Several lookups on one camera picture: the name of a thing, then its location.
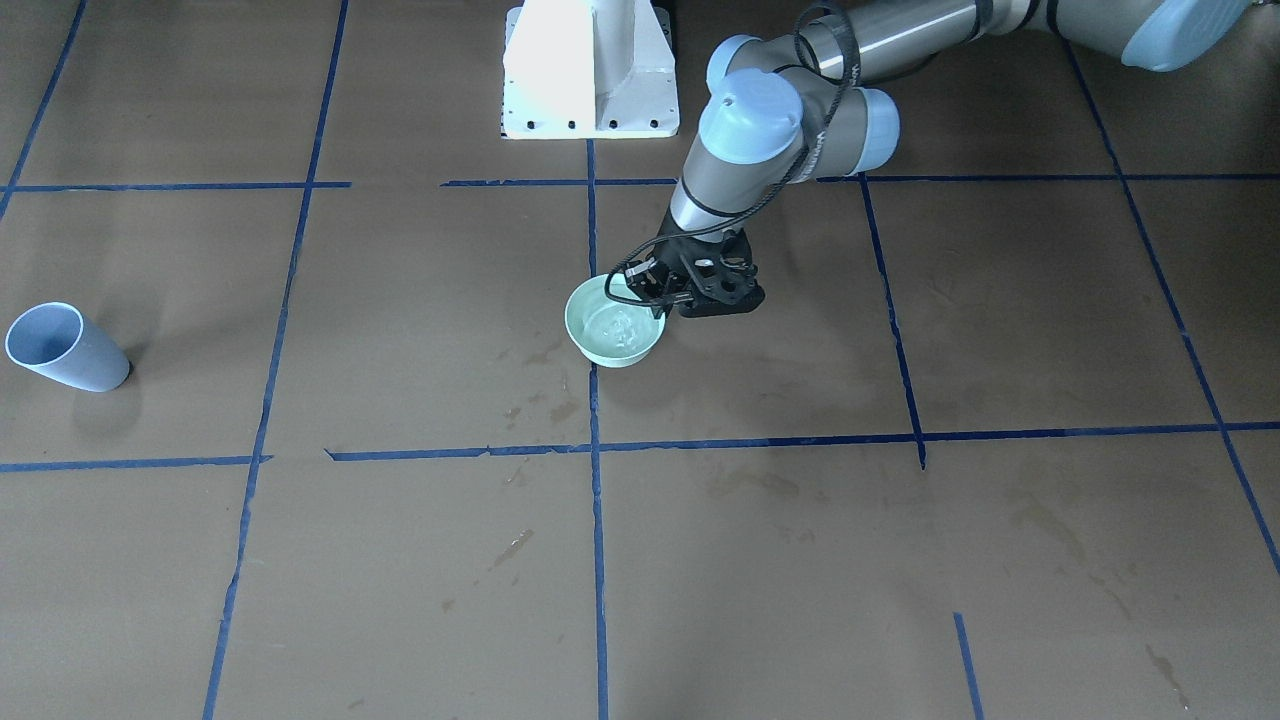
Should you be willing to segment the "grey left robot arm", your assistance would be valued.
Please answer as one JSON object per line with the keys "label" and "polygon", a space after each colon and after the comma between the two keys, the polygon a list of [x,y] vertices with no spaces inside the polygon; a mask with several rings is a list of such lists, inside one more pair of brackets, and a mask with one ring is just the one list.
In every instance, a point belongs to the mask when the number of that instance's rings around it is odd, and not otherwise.
{"label": "grey left robot arm", "polygon": [[886,164],[901,133],[881,83],[945,50],[1032,28],[1153,72],[1206,54],[1243,1],[814,1],[773,40],[736,35],[707,64],[709,99],[663,222],[607,274],[608,300],[654,318],[750,313],[764,297],[748,220],[787,184]]}

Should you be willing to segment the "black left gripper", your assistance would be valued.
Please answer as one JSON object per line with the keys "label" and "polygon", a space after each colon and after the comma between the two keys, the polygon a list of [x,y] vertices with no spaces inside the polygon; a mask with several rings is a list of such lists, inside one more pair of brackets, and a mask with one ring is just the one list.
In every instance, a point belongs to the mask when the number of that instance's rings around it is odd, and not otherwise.
{"label": "black left gripper", "polygon": [[622,264],[622,304],[675,309],[687,319],[751,313],[765,300],[745,231],[726,231],[716,242],[678,237],[660,245],[660,260]]}

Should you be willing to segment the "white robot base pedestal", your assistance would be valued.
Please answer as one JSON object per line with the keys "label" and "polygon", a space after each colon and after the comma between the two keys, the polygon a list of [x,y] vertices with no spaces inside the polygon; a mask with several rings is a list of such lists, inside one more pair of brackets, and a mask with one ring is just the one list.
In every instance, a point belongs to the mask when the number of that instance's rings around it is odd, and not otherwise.
{"label": "white robot base pedestal", "polygon": [[506,14],[508,140],[668,138],[680,128],[666,1],[524,1]]}

